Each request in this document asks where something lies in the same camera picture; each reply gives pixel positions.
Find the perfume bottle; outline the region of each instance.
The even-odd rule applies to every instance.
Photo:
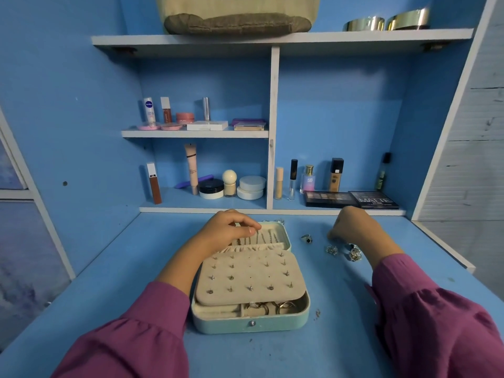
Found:
[[[313,175],[313,166],[308,164],[304,170],[303,178],[301,179],[301,186],[299,187],[299,193],[303,191],[315,191],[315,176]]]
[[[289,181],[289,197],[290,201],[294,200],[296,194],[296,178],[297,178],[297,159],[290,161],[290,181]]]

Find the eyeshadow palette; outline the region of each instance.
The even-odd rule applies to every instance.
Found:
[[[379,191],[350,191],[363,209],[399,209],[396,202]]]
[[[343,208],[358,206],[357,201],[348,192],[305,191],[303,195],[307,207]]]

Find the desk surface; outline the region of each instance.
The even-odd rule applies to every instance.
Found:
[[[79,335],[120,316],[184,241],[208,220],[204,214],[140,214],[0,354],[0,375],[48,377]],[[324,252],[327,216],[254,215],[285,220],[312,299],[299,330],[184,337],[191,377],[379,377],[393,369],[374,333],[376,307],[363,282],[366,260]],[[382,227],[443,288],[483,305],[504,334],[504,303],[407,219],[377,217]],[[300,240],[309,233],[312,244]]]

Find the hand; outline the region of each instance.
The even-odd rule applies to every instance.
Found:
[[[341,210],[327,237],[341,238],[357,245],[373,269],[387,256],[404,253],[375,219],[356,207],[344,207]]]
[[[191,239],[205,244],[206,257],[223,250],[233,240],[250,237],[261,229],[261,224],[236,209],[219,211]]]

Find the concealer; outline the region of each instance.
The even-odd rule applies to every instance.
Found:
[[[280,200],[282,198],[282,188],[283,188],[283,167],[277,167],[277,181],[275,185],[275,199]]]
[[[189,164],[189,176],[191,180],[192,194],[198,194],[198,169],[196,167],[196,145],[191,143],[184,145],[186,149],[187,163]]]
[[[340,190],[340,179],[343,173],[343,159],[333,158],[331,162],[331,179],[329,180],[329,191],[338,192]]]

